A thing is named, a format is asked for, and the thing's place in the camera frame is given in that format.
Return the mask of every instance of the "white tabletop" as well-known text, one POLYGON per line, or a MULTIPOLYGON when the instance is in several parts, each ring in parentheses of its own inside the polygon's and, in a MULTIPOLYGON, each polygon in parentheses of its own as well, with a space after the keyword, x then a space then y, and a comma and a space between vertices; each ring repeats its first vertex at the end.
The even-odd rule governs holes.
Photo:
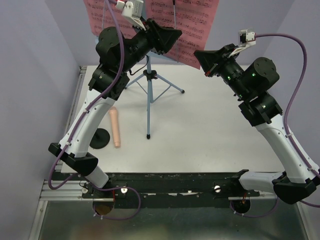
MULTIPOLYGON (((76 113, 84 102, 96 66, 89 66, 76 113)), ((118 109, 121 148, 111 137, 103 149, 89 148, 99 166, 112 173, 181 173, 283 171, 262 135, 240 112, 236 97, 222 78, 205 77, 202 70, 185 65, 152 65, 159 75, 185 90, 171 87, 151 105, 151 139, 147 134, 147 95, 137 83, 124 90, 114 104, 118 109)), ((147 79, 139 83, 147 89, 147 79)), ((157 97, 168 85, 153 80, 157 97)), ((100 128, 112 136, 109 114, 100 128)), ((66 164, 63 173, 74 173, 66 164)))

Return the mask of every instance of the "tripod leg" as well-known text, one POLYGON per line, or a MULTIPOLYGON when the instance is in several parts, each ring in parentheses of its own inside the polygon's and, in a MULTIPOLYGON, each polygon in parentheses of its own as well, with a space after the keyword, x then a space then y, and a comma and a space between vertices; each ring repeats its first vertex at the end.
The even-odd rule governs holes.
POLYGON ((161 79, 162 81, 164 81, 165 83, 169 84, 170 86, 174 87, 175 89, 179 90, 182 94, 185 93, 185 90, 181 89, 180 87, 174 85, 172 82, 168 81, 167 79, 165 79, 164 77, 160 76, 159 74, 156 75, 159 79, 161 79))
POLYGON ((138 76, 136 79, 134 79, 133 81, 129 82, 124 89, 127 89, 130 85, 134 84, 136 81, 138 81, 140 78, 142 78, 144 76, 144 74, 141 74, 140 76, 138 76))
POLYGON ((152 101, 152 82, 148 80, 148 94, 147 94, 147 108, 146 108, 146 138, 150 139, 150 104, 152 101))

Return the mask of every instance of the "robotic arm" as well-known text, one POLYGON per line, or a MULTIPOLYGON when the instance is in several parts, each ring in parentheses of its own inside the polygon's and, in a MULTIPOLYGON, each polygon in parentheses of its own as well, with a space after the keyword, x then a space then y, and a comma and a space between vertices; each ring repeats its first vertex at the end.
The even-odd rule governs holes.
POLYGON ((312 172, 319 172, 319 166, 290 133, 312 168, 299 156, 285 131, 283 111, 267 92, 280 78, 275 64, 266 57, 259 57, 243 70, 236 58, 241 51, 256 43, 255 33, 248 29, 242 30, 239 39, 239 46, 229 44, 220 50, 196 50, 194 55, 207 77, 222 77, 233 90, 234 96, 242 102, 239 105, 241 113, 264 136, 285 169, 285 172, 277 173, 243 170, 236 176, 238 187, 275 193, 284 202, 294 204, 312 194, 320 184, 319 178, 312 172))
POLYGON ((109 177, 99 168, 98 159, 88 152, 88 148, 101 120, 118 100, 129 82, 126 72, 143 59, 149 51, 159 55, 167 53, 182 34, 181 30, 161 27, 152 19, 144 20, 140 18, 139 20, 143 27, 140 25, 133 26, 137 33, 132 39, 126 39, 122 36, 124 64, 120 78, 109 92, 94 105, 88 107, 95 98, 111 85, 117 75, 121 60, 120 43, 116 28, 108 27, 100 33, 99 42, 96 45, 96 51, 100 56, 100 64, 89 82, 84 104, 66 135, 59 143, 51 143, 49 146, 49 151, 56 157, 59 156, 64 146, 68 146, 60 159, 99 188, 102 188, 107 183, 109 177), (86 114, 80 124, 77 125, 78 119, 82 118, 83 113, 86 114), (72 140, 68 142, 74 130, 72 140))

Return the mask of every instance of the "gray wall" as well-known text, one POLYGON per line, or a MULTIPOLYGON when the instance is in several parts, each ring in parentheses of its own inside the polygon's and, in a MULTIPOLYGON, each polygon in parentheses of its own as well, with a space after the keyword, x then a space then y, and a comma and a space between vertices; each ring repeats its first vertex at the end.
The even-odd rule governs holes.
POLYGON ((78 74, 44 0, 0 1, 1 239, 28 239, 78 74))
MULTIPOLYGON (((320 165, 320 2, 319 0, 296 0, 278 32, 300 38, 308 53, 306 74, 291 107, 288 123, 295 136, 310 157, 320 165)), ((290 39, 274 37, 265 57, 277 66, 280 80, 271 89, 281 107, 285 109, 302 70, 303 56, 297 43, 290 39)), ((308 198, 320 204, 320 190, 308 198)), ((314 229, 320 234, 320 209, 309 208, 314 229)))
MULTIPOLYGON (((45 0, 71 52, 79 65, 98 65, 95 37, 91 33, 83 0, 45 0)), ((294 0, 220 0, 205 49, 220 49, 238 44, 238 31, 254 27, 259 33, 276 32, 294 0)), ((251 63, 267 49, 270 39, 263 39, 254 49, 241 54, 241 64, 251 63)), ((154 59, 156 64, 173 61, 154 59)))

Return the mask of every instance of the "sheet music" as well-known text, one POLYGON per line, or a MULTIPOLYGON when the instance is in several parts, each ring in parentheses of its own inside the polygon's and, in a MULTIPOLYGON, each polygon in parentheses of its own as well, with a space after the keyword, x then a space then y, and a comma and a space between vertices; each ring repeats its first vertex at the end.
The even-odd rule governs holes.
MULTIPOLYGON (((182 30, 182 35, 167 57, 200 69, 194 51, 205 49, 218 3, 219 0, 175 0, 176 28, 182 30)), ((175 27, 172 0, 145 0, 145 4, 148 18, 160 26, 175 27)))
MULTIPOLYGON (((111 18, 107 4, 105 5, 105 12, 104 12, 104 0, 83 0, 83 2, 85 4, 86 11, 88 13, 91 32, 95 36, 99 36, 99 34, 102 31, 103 16, 104 16, 104 23, 103 23, 104 28, 115 26, 114 21, 111 18)), ((134 35, 136 35, 136 32, 133 30, 132 25, 121 16, 122 11, 117 9, 114 4, 111 4, 111 8, 119 23, 123 36, 126 39, 131 39, 134 35)))

